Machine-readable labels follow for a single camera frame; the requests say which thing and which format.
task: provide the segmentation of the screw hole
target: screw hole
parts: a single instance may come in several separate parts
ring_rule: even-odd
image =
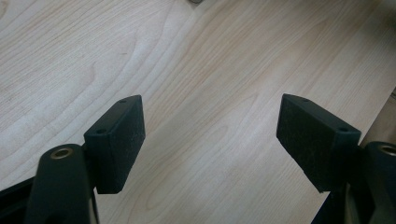
[[[106,129],[99,129],[98,131],[96,131],[96,133],[105,133]]]
[[[73,149],[69,147],[59,148],[58,150],[52,152],[50,157],[53,160],[63,159],[65,157],[70,156],[73,153]]]
[[[381,147],[380,148],[382,152],[390,155],[390,156],[396,156],[396,148],[395,147]]]

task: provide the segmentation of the wooden table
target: wooden table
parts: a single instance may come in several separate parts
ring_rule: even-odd
[[[0,1],[0,189],[143,96],[147,139],[102,223],[308,223],[281,95],[366,133],[396,85],[394,1]]]

